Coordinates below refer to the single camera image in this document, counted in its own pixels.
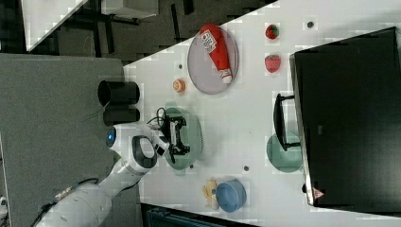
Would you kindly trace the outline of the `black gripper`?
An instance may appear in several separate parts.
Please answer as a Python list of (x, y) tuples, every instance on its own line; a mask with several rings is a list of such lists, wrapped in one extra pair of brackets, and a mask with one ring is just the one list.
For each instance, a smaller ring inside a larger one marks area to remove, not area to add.
[(190, 147), (182, 142), (181, 129), (186, 125), (186, 121), (182, 116), (170, 117), (165, 116), (162, 132), (169, 138), (169, 155), (171, 162), (176, 163), (175, 156), (183, 156), (190, 151)]

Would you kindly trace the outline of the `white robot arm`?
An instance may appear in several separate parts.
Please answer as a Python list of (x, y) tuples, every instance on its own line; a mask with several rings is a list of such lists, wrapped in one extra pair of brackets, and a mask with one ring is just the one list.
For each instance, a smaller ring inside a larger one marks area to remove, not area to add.
[(101, 180), (84, 180), (64, 189), (30, 227), (99, 227), (112, 210), (114, 198), (137, 185), (158, 159), (186, 150), (181, 143), (181, 116), (164, 116), (162, 124), (123, 123), (108, 128), (106, 146), (117, 156)]

